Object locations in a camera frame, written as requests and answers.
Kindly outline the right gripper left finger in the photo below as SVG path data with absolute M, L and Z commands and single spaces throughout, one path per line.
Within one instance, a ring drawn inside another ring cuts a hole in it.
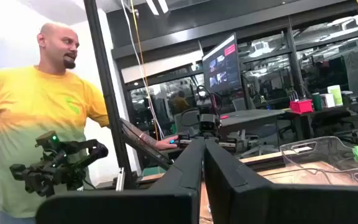
M 193 139 L 145 190 L 90 190 L 41 204 L 36 224 L 198 224 L 204 138 Z

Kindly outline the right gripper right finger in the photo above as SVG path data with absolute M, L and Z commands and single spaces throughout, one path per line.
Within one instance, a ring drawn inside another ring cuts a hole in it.
M 204 178 L 214 224 L 358 224 L 358 186 L 292 184 L 279 169 L 245 163 L 205 142 Z

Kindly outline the grey office desk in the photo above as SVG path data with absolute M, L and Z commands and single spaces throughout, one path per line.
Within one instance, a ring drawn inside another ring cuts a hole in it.
M 221 116 L 221 130 L 235 131 L 274 123 L 283 114 L 284 110 L 240 110 L 226 113 Z

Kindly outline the grey office chair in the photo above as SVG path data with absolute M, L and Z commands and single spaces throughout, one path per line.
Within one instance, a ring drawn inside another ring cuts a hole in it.
M 177 133 L 195 135 L 199 133 L 199 111 L 190 110 L 174 116 Z

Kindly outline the person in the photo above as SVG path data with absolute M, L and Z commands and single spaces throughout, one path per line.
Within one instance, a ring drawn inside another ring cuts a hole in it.
M 183 111 L 190 108 L 186 98 L 185 92 L 180 90 L 172 99 L 171 104 L 173 108 L 173 115 L 182 113 Z
M 63 141 L 84 141 L 87 119 L 111 127 L 102 92 L 73 73 L 77 33 L 48 22 L 37 42 L 38 64 L 0 69 L 0 224 L 35 224 L 43 198 L 27 193 L 10 166 L 41 158 L 37 137 L 55 131 Z

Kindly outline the lit computer monitor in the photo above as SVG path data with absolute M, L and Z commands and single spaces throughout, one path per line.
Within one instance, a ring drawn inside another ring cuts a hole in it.
M 213 93 L 241 87 L 236 34 L 232 33 L 202 57 L 204 87 Z

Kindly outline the pink red storage box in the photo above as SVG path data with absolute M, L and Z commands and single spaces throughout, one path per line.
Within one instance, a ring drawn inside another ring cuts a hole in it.
M 290 102 L 290 109 L 293 113 L 303 114 L 313 112 L 312 100 L 298 100 Z

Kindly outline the clear plastic bin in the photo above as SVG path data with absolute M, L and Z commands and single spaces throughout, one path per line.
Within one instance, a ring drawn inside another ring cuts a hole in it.
M 352 148 L 334 136 L 313 138 L 280 146 L 283 173 L 292 184 L 358 186 L 358 163 Z

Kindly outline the dark green cup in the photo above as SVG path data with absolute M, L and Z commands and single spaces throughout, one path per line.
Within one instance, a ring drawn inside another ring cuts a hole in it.
M 321 95 L 316 92 L 312 94 L 312 102 L 313 102 L 313 108 L 315 111 L 321 111 L 322 110 L 322 102 L 321 102 Z

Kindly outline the black office desk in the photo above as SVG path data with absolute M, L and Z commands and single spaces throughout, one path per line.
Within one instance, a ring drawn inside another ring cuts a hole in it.
M 284 117 L 293 121 L 298 141 L 321 136 L 335 136 L 344 142 L 358 145 L 358 134 L 354 123 L 345 120 L 353 114 L 358 115 L 358 103 L 349 107 L 337 106 L 303 114 L 286 110 Z

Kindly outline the small white box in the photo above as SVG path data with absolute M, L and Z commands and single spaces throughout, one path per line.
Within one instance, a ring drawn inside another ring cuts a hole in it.
M 335 107 L 334 97 L 332 93 L 321 94 L 320 97 L 323 108 Z

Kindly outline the white ceiling light fixture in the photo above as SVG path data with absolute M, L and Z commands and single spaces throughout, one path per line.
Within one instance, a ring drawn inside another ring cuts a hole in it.
M 150 8 L 150 10 L 152 11 L 152 14 L 155 16 L 159 16 L 160 14 L 158 12 L 157 6 L 154 3 L 154 1 L 158 1 L 160 9 L 164 14 L 166 14 L 169 11 L 168 4 L 167 4 L 166 0 L 145 0 L 145 1 L 147 3 L 148 7 Z

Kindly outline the silver metal bracket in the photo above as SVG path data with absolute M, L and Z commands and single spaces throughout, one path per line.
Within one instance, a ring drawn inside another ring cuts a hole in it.
M 123 167 L 119 168 L 119 172 L 116 179 L 116 191 L 121 192 L 124 190 L 125 183 L 125 170 Z

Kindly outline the black aluminium table frame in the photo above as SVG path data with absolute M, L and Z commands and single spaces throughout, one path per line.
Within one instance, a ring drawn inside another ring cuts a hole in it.
M 124 169 L 123 189 L 134 189 L 135 180 L 132 175 L 129 157 L 127 155 L 125 135 L 122 132 L 122 125 L 112 84 L 111 71 L 99 21 L 96 0 L 83 0 L 83 2 L 96 57 L 99 79 L 101 81 L 104 101 L 108 112 L 109 126 L 114 143 L 114 150 L 116 152 L 117 164 L 120 168 Z

